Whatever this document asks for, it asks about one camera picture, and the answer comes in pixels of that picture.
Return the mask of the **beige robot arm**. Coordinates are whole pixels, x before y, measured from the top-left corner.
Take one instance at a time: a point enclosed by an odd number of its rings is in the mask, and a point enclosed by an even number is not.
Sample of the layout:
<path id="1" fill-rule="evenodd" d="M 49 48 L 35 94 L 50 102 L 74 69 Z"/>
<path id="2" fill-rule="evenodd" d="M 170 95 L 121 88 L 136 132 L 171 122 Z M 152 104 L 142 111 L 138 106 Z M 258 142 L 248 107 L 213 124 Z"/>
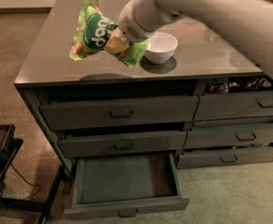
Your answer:
<path id="1" fill-rule="evenodd" d="M 118 54 L 183 17 L 207 25 L 273 79 L 273 5 L 265 0 L 130 0 L 105 50 Z"/>

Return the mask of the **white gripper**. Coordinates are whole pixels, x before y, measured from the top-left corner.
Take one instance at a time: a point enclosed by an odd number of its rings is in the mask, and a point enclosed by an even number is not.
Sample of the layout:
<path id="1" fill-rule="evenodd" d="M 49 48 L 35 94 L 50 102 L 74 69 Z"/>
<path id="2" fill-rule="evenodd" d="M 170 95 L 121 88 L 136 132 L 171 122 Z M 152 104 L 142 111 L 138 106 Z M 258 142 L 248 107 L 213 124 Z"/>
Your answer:
<path id="1" fill-rule="evenodd" d="M 140 43 L 151 37 L 159 28 L 183 17 L 181 13 L 160 6 L 155 0 L 130 0 L 118 18 L 118 27 L 110 35 L 104 49 L 118 54 L 129 43 Z"/>

